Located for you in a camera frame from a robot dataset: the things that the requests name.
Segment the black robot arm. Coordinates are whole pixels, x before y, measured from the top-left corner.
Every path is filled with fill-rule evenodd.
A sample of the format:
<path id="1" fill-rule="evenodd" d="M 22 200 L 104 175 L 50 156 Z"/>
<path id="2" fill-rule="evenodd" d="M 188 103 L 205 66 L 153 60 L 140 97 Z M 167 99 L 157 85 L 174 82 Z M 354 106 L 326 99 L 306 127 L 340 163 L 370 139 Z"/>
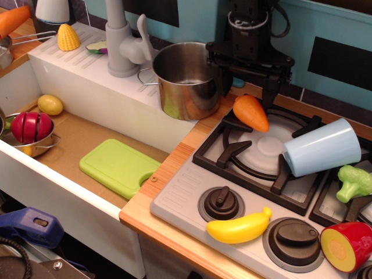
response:
<path id="1" fill-rule="evenodd" d="M 275 10 L 287 21 L 286 28 L 279 34 L 274 34 L 271 28 Z M 267 110 L 273 105 L 281 85 L 291 81 L 291 68 L 295 63 L 271 44 L 272 38 L 282 38 L 289 33 L 288 20 L 278 1 L 231 1 L 227 40 L 206 44 L 207 64 L 218 93 L 226 96 L 234 77 L 244 81 L 251 76 L 260 77 L 263 108 Z"/>

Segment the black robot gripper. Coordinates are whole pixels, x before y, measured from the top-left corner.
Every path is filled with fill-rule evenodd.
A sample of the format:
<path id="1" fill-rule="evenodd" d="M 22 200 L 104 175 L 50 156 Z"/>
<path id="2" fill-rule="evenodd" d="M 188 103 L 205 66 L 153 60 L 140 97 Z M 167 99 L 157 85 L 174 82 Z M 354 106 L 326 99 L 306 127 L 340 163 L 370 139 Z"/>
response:
<path id="1" fill-rule="evenodd" d="M 208 42 L 208 64 L 217 92 L 226 97 L 233 84 L 233 74 L 264 78 L 262 106 L 272 107 L 282 83 L 292 79 L 294 59 L 275 49 L 271 39 L 288 34 L 290 23 L 281 34 L 271 29 L 272 11 L 230 11 L 227 25 L 230 37 L 220 42 Z"/>

